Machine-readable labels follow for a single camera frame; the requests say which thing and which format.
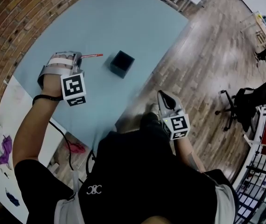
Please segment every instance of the white strap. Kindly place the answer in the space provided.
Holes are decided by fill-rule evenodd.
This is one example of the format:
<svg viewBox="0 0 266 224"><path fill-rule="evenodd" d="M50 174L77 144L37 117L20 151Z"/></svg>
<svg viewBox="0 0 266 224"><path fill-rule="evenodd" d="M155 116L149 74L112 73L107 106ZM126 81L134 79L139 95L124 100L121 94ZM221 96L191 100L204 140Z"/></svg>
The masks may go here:
<svg viewBox="0 0 266 224"><path fill-rule="evenodd" d="M63 199L63 200L59 200L56 203L56 207L55 207L55 211L54 211L54 224L59 224L59 220L60 220L60 213L63 207L63 204L66 202L67 200Z"/></svg>
<svg viewBox="0 0 266 224"><path fill-rule="evenodd" d="M73 190L74 193L79 192L79 173L77 170L73 171Z"/></svg>
<svg viewBox="0 0 266 224"><path fill-rule="evenodd" d="M48 62L48 65L56 64L56 63L62 63L62 64L65 64L65 65L72 65L73 64L73 60L56 57L56 58L52 58Z"/></svg>

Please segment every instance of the black t-shirt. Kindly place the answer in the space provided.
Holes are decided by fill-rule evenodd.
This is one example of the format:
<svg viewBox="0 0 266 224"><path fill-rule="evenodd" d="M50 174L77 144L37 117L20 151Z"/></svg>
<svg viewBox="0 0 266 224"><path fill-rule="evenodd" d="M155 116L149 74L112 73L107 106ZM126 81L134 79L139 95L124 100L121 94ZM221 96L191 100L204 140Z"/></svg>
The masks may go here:
<svg viewBox="0 0 266 224"><path fill-rule="evenodd" d="M38 161L19 162L15 175L28 223L53 223L57 201L73 195ZM100 142L79 201L86 224L140 224L152 216L212 224L217 210L214 182L181 163L167 140L141 131L110 133Z"/></svg>

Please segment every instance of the white logo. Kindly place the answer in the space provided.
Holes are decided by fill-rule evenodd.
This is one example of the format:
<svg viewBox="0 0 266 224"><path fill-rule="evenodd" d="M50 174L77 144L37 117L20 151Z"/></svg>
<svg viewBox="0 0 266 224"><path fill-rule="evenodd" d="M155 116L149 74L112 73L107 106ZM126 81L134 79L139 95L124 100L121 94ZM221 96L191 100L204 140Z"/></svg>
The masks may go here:
<svg viewBox="0 0 266 224"><path fill-rule="evenodd" d="M100 193L102 193L102 191L97 191L97 189L98 188L101 188L102 187L102 185L93 185L93 186L89 186L87 189L89 189L89 188L91 188L91 192L90 193L88 193L88 191L86 192L86 194L100 194Z"/></svg>
<svg viewBox="0 0 266 224"><path fill-rule="evenodd" d="M183 118L180 118L180 120L175 120L174 119L174 125L175 125L175 129L180 129L183 128Z"/></svg>

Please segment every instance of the black wristband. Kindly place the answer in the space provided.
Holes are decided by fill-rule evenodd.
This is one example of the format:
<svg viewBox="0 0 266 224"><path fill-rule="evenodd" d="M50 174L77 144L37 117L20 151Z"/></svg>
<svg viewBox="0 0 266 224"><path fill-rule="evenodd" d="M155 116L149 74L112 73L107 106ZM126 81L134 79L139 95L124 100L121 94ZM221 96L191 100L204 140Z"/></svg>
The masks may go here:
<svg viewBox="0 0 266 224"><path fill-rule="evenodd" d="M40 98L49 99L49 100L52 100L52 101L61 101L61 100L63 100L62 96L53 97L53 96L50 96L50 95L37 95L36 97L34 97L34 100L32 101L32 105L34 105L35 101L37 99L40 99Z"/></svg>

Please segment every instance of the hand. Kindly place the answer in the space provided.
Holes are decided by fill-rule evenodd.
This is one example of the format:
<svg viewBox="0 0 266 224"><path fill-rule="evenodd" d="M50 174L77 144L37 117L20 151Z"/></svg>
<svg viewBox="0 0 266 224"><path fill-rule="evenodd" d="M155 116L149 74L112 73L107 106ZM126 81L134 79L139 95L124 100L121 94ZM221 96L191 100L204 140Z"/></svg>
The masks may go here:
<svg viewBox="0 0 266 224"><path fill-rule="evenodd" d="M66 55L53 55L51 57L55 58L55 57L60 57L60 58L66 58ZM73 56L68 56L67 59L73 60ZM51 64L50 66L56 66L56 67L61 67L61 68L67 68L67 69L72 69L71 66L69 65L65 65L62 63L55 63L55 64ZM54 75L54 74L47 74L44 75L44 88L42 90L42 94L43 95L50 95L53 97L59 97L62 96L62 85L61 85L61 81L60 81L60 75Z"/></svg>

